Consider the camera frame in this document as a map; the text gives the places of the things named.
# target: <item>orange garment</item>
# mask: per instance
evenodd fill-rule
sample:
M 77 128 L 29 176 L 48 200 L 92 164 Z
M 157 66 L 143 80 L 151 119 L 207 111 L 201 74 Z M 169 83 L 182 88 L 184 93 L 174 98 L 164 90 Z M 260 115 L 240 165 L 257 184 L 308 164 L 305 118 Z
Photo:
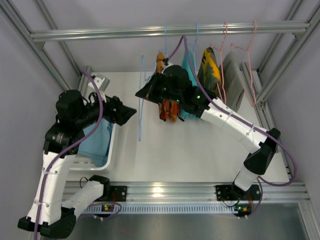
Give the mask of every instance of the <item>orange garment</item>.
M 156 73 L 161 73 L 165 69 L 163 59 L 165 56 L 159 52 L 156 56 Z M 163 121 L 169 119 L 171 123 L 175 123 L 179 112 L 179 104 L 175 101 L 163 100 L 162 103 L 159 103 L 159 117 Z

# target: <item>cable tie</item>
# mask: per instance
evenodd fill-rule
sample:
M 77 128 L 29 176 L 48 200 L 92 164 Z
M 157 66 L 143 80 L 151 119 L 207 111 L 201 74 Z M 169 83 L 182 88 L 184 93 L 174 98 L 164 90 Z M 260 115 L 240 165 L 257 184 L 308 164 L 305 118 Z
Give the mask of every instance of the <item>cable tie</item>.
M 33 203 L 34 204 L 36 204 L 36 205 L 44 205 L 44 206 L 46 206 L 47 208 L 49 207 L 49 203 L 47 203 L 47 202 L 39 202 L 37 199 L 34 199 L 34 201 L 33 201 Z
M 46 174 L 52 174 L 52 175 L 57 175 L 58 174 L 58 171 L 46 171 L 44 168 L 42 168 L 41 172 L 46 175 Z
M 252 124 L 252 126 L 251 126 L 250 130 L 249 130 L 245 135 L 249 136 L 249 135 L 250 135 L 250 133 L 254 130 L 254 128 L 255 128 L 255 125 L 254 125 L 254 124 Z
M 231 115 L 234 114 L 234 111 L 231 110 L 231 112 L 229 112 L 229 115 L 226 117 L 224 124 L 222 125 L 222 127 L 227 123 L 227 121 L 229 120 L 229 118 L 231 117 Z

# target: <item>yellow and black garment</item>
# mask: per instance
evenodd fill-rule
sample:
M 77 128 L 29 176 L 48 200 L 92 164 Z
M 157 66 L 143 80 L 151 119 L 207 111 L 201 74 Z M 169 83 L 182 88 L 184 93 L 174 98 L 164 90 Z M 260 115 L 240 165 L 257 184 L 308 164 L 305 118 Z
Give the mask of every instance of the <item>yellow and black garment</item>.
M 203 52 L 201 65 L 197 75 L 200 83 L 206 89 L 219 93 L 218 86 L 221 86 L 221 75 L 217 65 L 217 59 L 214 50 L 208 47 Z

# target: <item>clothing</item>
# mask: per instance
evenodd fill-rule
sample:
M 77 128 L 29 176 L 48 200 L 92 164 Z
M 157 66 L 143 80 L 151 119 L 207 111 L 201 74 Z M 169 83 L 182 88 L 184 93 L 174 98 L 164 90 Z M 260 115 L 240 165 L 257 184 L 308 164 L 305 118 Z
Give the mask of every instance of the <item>clothing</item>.
M 238 111 L 244 96 L 245 79 L 239 69 L 237 56 L 230 51 L 223 60 L 224 89 L 226 94 L 226 105 L 234 111 Z
M 208 47 L 203 52 L 197 77 L 201 85 L 206 89 L 216 94 L 219 93 L 217 84 L 221 86 L 221 76 L 215 52 L 211 47 Z
M 194 67 L 195 63 L 194 63 L 194 58 L 192 57 L 192 52 L 189 49 L 188 49 L 188 51 L 189 51 L 189 56 L 190 56 L 190 59 L 191 59 L 192 67 Z M 192 82 L 192 86 L 198 86 L 197 81 L 196 81 L 194 75 L 192 74 L 191 67 L 189 65 L 186 53 L 184 53 L 181 67 L 188 72 L 189 80 Z M 179 118 L 182 121 L 186 120 L 189 116 L 193 116 L 193 117 L 197 118 L 195 115 L 190 114 L 190 113 L 188 113 L 188 112 L 186 112 L 186 111 L 184 111 L 183 109 L 180 108 Z
M 161 73 L 165 69 L 163 59 L 165 56 L 159 52 L 156 56 L 156 73 Z M 169 119 L 171 123 L 175 123 L 179 112 L 179 104 L 175 101 L 163 100 L 162 103 L 159 103 L 159 117 L 163 121 Z
M 94 127 L 95 124 L 92 124 L 85 128 L 84 134 L 87 135 Z M 102 119 L 95 132 L 80 144 L 78 153 L 91 158 L 97 167 L 104 166 L 108 159 L 112 129 L 113 124 Z

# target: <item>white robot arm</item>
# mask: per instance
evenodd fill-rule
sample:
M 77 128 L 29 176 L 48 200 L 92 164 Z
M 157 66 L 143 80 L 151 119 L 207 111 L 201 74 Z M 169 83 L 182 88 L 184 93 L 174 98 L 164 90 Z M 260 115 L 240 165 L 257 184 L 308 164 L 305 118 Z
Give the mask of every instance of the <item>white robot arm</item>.
M 106 87 L 103 81 L 109 80 L 96 77 L 94 81 L 101 90 Z M 110 123 L 122 126 L 137 112 L 134 108 L 124 106 L 116 96 L 111 98 L 102 92 L 100 94 L 103 95 L 102 117 Z M 89 95 L 89 102 L 85 104 L 79 91 L 68 90 L 59 96 L 56 109 L 56 122 L 45 135 L 37 193 L 27 216 L 19 220 L 18 228 L 29 232 L 36 229 L 42 236 L 64 239 L 70 235 L 77 218 L 92 202 L 97 199 L 107 201 L 111 184 L 108 178 L 94 175 L 84 188 L 62 202 L 67 175 L 79 149 L 75 143 L 84 137 L 84 128 L 97 122 L 100 104 L 95 92 Z M 68 147 L 70 150 L 60 156 Z
M 266 172 L 276 151 L 277 144 L 263 133 L 278 139 L 280 132 L 275 128 L 267 131 L 253 126 L 247 120 L 244 124 L 240 120 L 245 119 L 228 108 L 213 92 L 206 90 L 206 93 L 215 105 L 207 100 L 199 87 L 192 86 L 185 69 L 169 65 L 162 73 L 155 73 L 135 95 L 156 104 L 163 100 L 178 102 L 187 113 L 218 126 L 241 143 L 249 155 L 233 184 L 240 192 L 246 192 L 257 177 Z

